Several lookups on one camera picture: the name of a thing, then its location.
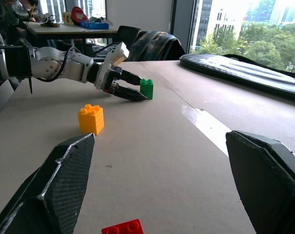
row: white wall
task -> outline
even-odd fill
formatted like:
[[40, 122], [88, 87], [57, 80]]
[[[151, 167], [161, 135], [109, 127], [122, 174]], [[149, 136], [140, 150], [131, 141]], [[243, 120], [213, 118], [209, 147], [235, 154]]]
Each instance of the white wall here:
[[172, 0], [107, 0], [108, 19], [144, 31], [169, 32]]

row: green foliage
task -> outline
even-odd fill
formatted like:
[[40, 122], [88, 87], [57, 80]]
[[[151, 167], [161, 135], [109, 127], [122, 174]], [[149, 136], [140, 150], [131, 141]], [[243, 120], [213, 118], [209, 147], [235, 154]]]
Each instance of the green foliage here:
[[295, 24], [277, 25], [244, 22], [238, 40], [233, 30], [219, 28], [200, 41], [199, 54], [237, 54], [276, 69], [295, 64]]

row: lego brick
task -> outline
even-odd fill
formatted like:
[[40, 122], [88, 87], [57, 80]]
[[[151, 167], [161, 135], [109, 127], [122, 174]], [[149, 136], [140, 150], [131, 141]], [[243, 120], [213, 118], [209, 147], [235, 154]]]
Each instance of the lego brick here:
[[140, 220], [135, 219], [102, 229], [102, 234], [144, 234]]
[[103, 108], [85, 105], [78, 112], [78, 122], [81, 133], [94, 133], [98, 135], [104, 128]]
[[149, 100], [153, 99], [153, 81], [151, 79], [140, 81], [140, 92], [146, 96]]

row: table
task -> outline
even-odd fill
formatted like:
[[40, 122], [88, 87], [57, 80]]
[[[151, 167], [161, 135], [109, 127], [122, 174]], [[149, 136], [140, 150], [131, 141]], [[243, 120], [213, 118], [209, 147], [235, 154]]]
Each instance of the table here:
[[227, 155], [183, 110], [204, 109], [230, 129], [273, 137], [295, 153], [295, 103], [178, 61], [121, 66], [153, 79], [153, 100], [129, 102], [66, 79], [34, 80], [33, 94], [27, 80], [17, 88], [0, 114], [0, 212], [58, 143], [80, 134], [77, 112], [91, 103], [104, 108], [105, 127], [75, 234], [135, 218], [147, 234], [254, 234]]
[[41, 27], [41, 23], [28, 22], [27, 29], [35, 36], [40, 43], [46, 44], [49, 39], [83, 39], [83, 44], [86, 44], [86, 39], [93, 38], [113, 38], [117, 31], [114, 29], [87, 29], [76, 25], [66, 25], [60, 23], [60, 27]]

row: yellow lego brick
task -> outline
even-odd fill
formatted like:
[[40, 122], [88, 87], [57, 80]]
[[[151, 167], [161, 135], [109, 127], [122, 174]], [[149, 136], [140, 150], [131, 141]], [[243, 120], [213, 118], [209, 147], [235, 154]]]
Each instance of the yellow lego brick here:
[[94, 133], [98, 135], [104, 128], [103, 108], [85, 105], [78, 112], [78, 122], [81, 133]]

